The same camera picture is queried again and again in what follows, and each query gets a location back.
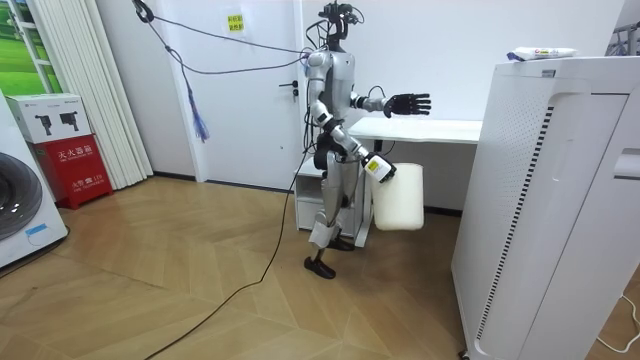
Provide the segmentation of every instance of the washing machine door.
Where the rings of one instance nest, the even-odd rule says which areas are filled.
[[[42,203],[40,179],[22,161],[0,153],[0,241],[24,228]]]

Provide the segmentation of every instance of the robot leg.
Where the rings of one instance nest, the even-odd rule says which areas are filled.
[[[331,237],[331,242],[328,248],[336,249],[340,251],[353,251],[356,246],[347,240],[342,239],[340,234],[342,229],[346,225],[347,218],[349,217],[349,208],[353,203],[353,196],[358,186],[358,175],[360,172],[360,163],[353,156],[347,157],[344,163],[339,164],[342,168],[342,184],[344,187],[344,195],[338,218],[336,219],[336,226]]]
[[[327,152],[326,177],[322,180],[324,209],[316,214],[316,222],[309,237],[312,254],[304,261],[305,268],[325,279],[336,277],[336,272],[322,262],[322,256],[334,235],[336,219],[344,198],[342,168],[337,161],[338,156],[340,155],[334,151]]]

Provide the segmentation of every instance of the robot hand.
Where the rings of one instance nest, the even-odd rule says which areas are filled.
[[[394,95],[384,105],[384,115],[388,118],[391,114],[398,115],[429,115],[431,100],[429,94],[402,94]]]

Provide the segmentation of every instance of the white appliance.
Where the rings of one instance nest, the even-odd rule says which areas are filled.
[[[640,261],[640,58],[495,68],[452,270],[471,360],[584,359]]]
[[[0,267],[67,235],[4,96],[0,92]]]

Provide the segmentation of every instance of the white plastic jug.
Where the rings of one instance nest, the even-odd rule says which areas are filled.
[[[394,164],[395,176],[374,182],[373,214],[380,230],[418,230],[424,225],[422,166]]]

